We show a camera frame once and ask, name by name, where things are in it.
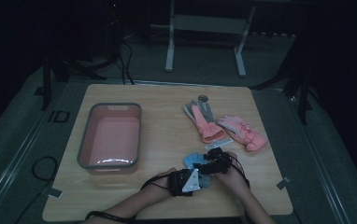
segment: wire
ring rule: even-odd
[[[160,186],[160,185],[157,185],[157,184],[152,183],[152,182],[155,181],[155,180],[159,180],[159,179],[164,178],[164,177],[167,177],[167,176],[169,176],[169,175],[170,175],[170,174],[161,175],[161,176],[155,176],[155,177],[153,177],[153,178],[147,180],[146,183],[143,184],[143,186],[141,187],[141,189],[145,188],[146,186],[148,186],[148,185],[150,185],[150,184],[155,185],[155,186],[157,186],[157,187],[159,187],[159,188],[162,188],[162,189],[169,189],[169,188],[165,188],[165,187],[162,187],[162,186]]]
[[[116,64],[117,64],[117,63],[114,62],[113,64],[109,65],[107,68],[105,68],[105,69],[103,69],[103,70],[100,70],[100,71],[97,71],[96,74],[97,74],[97,75],[100,75],[100,74],[106,72],[108,69],[110,69],[111,67],[113,67],[113,66],[116,65]]]
[[[155,183],[150,183],[151,185],[154,185],[154,186],[156,186],[156,187],[158,187],[158,188],[161,188],[161,189],[169,189],[169,188],[166,188],[166,187],[163,187],[163,186],[161,186],[161,185],[157,185],[157,184],[155,184]]]
[[[302,224],[302,220],[301,220],[301,218],[298,216],[298,213],[297,213],[297,211],[295,211],[294,208],[293,208],[293,212],[294,212],[295,217],[297,218],[298,223],[299,223],[299,224]]]
[[[168,31],[169,31],[169,29],[164,29],[163,31],[161,31],[161,32],[159,32],[159,33],[157,33],[157,34],[152,35],[151,38],[156,37],[156,36],[158,36],[158,35],[162,35],[162,34],[164,34],[164,33],[167,33]]]
[[[130,82],[132,83],[132,85],[135,85],[134,81],[132,80],[132,77],[129,74],[129,63],[132,60],[132,48],[128,44],[126,44],[124,42],[122,42],[122,44],[129,49],[129,58],[128,58],[128,61],[127,61],[126,64],[123,62],[122,55],[120,54],[120,56],[119,56],[121,64],[122,64],[122,68],[121,68],[121,70],[122,70],[122,83],[126,84],[125,83],[125,75],[126,75],[126,76],[128,76],[128,78],[129,78]]]
[[[137,34],[137,32],[133,32],[133,33],[127,35],[127,36],[124,36],[122,39],[126,40],[126,41],[132,41],[131,39],[129,39],[129,37],[132,37],[132,36],[134,36],[136,34]]]
[[[44,160],[51,160],[53,161],[53,170],[52,170],[52,174],[45,178],[42,177],[41,175],[36,173],[36,167],[38,166],[38,164]],[[14,222],[15,224],[19,223],[21,221],[21,219],[23,218],[24,214],[28,211],[28,209],[34,204],[34,202],[39,198],[39,196],[42,195],[42,193],[45,191],[45,189],[50,185],[50,183],[55,179],[56,173],[57,173],[57,169],[58,169],[58,162],[56,159],[54,159],[53,157],[50,156],[46,156],[43,157],[39,160],[37,160],[33,166],[32,166],[32,174],[33,176],[38,179],[38,180],[42,180],[42,181],[47,181],[47,183],[44,185],[44,188],[38,192],[38,194],[26,205],[26,207],[21,211],[21,214],[19,215],[19,217],[16,219],[16,221]]]
[[[220,159],[222,159],[223,161],[227,162],[228,164],[230,164],[232,167],[234,167],[234,169],[237,170],[237,171],[240,173],[240,175],[241,175],[241,176],[243,177],[243,179],[245,180],[246,184],[250,187],[250,182],[249,182],[249,180],[248,180],[248,179],[246,178],[246,176],[245,176],[245,172],[244,172],[244,170],[243,170],[243,166],[242,166],[242,164],[240,164],[240,162],[239,162],[239,160],[238,160],[237,158],[235,158],[235,157],[230,157],[231,159],[236,160],[237,164],[238,164],[239,167],[240,167],[240,170],[239,170],[239,168],[237,168],[237,166],[233,165],[231,161],[226,160],[226,159],[223,158],[221,155],[219,155],[218,157],[219,157]]]

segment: dark background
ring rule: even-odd
[[[226,9],[228,3],[221,1],[204,7],[183,2],[188,3],[178,10],[188,13],[243,13]],[[92,34],[105,32],[109,22],[119,19],[147,38],[151,23],[168,23],[168,9],[168,1],[0,0],[0,115],[51,49],[73,59],[90,60],[92,49],[99,50],[91,43],[100,36]],[[357,166],[357,1],[260,4],[250,29],[269,36],[298,35],[285,65],[309,64],[311,84]],[[316,57],[307,57],[309,48]]]

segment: gray floor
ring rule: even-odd
[[[167,46],[164,37],[158,37],[148,44],[135,42],[133,36],[126,38],[133,49],[129,69],[136,84],[256,85],[277,73],[293,42],[285,36],[250,36],[243,53],[248,76],[242,78],[237,75],[234,53],[228,47],[231,43],[221,47],[189,43],[187,39],[176,45],[173,72],[166,73]],[[122,56],[128,60],[128,48],[122,47]],[[118,64],[98,73],[108,77],[98,83],[121,83]],[[86,88],[96,83],[78,74],[73,74],[68,83],[54,82],[53,101],[41,112],[42,98],[34,95],[41,78],[41,70],[30,76],[0,118],[0,223],[14,223],[44,188],[46,182],[33,176],[32,166],[45,156],[61,159]],[[334,125],[312,98],[308,125],[302,125],[296,115],[296,101],[280,91],[285,82],[253,91],[253,96],[280,171],[291,179],[287,189],[297,215],[302,223],[357,223],[357,172]],[[68,122],[50,120],[53,111],[69,112]],[[48,176],[52,163],[42,162],[36,171]],[[44,223],[41,215],[46,200],[45,195],[37,198],[20,223]],[[295,214],[273,218],[277,223],[301,223]],[[237,219],[160,222],[237,223]]]

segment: forearm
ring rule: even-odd
[[[258,202],[249,188],[243,188],[243,191],[237,195],[237,198],[242,203],[245,214],[255,224],[269,224],[275,221],[269,216],[263,206]]]
[[[146,191],[139,191],[138,193],[130,196],[116,205],[109,207],[105,213],[111,214],[116,217],[130,218],[136,216],[141,210],[148,207],[150,204],[146,203]],[[91,217],[86,220],[86,224],[112,224],[121,223],[114,220],[105,219],[102,217]]]

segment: glove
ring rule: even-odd
[[[198,128],[202,141],[205,143],[223,139],[225,136],[225,130],[214,122],[214,116],[208,103],[191,101],[184,105],[184,111]]]
[[[238,116],[223,116],[216,121],[232,138],[244,144],[247,151],[258,150],[268,142],[265,136],[252,130],[249,124]]]
[[[208,161],[205,160],[204,155],[194,152],[186,157],[183,160],[184,164],[188,169],[193,170],[195,167],[193,166],[195,163],[199,163],[201,165],[207,164]],[[210,175],[202,175],[199,173],[199,187],[208,189],[211,185],[211,176]]]

